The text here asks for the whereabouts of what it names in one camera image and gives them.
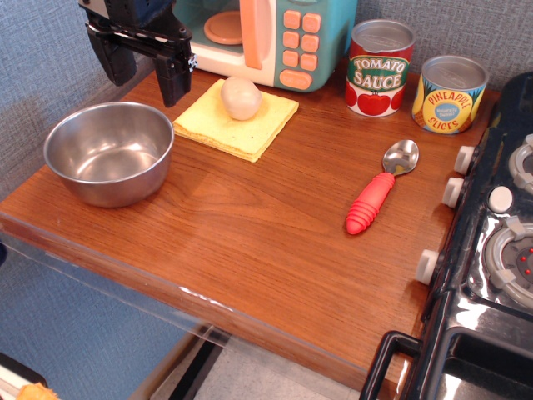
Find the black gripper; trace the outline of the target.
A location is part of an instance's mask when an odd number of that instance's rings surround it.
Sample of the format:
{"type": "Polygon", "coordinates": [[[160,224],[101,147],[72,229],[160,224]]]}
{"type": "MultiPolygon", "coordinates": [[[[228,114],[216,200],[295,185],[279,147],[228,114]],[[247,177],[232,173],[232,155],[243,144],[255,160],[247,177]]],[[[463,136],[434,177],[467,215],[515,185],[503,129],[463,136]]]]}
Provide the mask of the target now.
{"type": "Polygon", "coordinates": [[[173,12],[173,1],[80,1],[87,35],[108,79],[117,87],[137,73],[135,53],[154,62],[166,108],[191,91],[197,65],[192,32],[173,12]]]}

